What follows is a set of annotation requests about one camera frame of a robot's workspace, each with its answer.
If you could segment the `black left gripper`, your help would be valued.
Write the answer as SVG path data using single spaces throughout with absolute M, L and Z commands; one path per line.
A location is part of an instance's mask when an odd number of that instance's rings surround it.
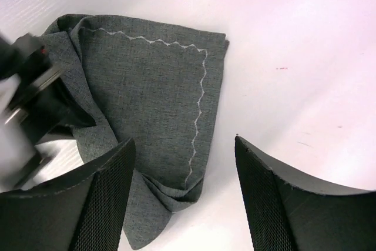
M 61 74 L 37 37 L 1 38 L 1 189 L 24 187 L 56 157 L 53 149 L 39 150 L 40 143 L 95 126 Z

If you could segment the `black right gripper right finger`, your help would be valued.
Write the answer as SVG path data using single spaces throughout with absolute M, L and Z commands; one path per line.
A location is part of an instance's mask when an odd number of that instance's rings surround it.
M 375 250 L 375 191 L 304 173 L 235 138 L 254 250 Z

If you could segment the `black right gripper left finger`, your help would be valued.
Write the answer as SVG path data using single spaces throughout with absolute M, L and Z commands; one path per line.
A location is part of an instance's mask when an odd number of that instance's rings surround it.
M 1 250 L 117 250 L 133 169 L 133 139 L 29 190 L 1 194 Z

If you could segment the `grey cloth napkin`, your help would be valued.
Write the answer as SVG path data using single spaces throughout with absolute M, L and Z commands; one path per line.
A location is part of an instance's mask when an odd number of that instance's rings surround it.
M 135 142 L 123 230 L 131 248 L 141 249 L 201 195 L 228 40 L 144 19 L 68 14 L 41 41 L 96 122 L 73 130 L 82 160 Z

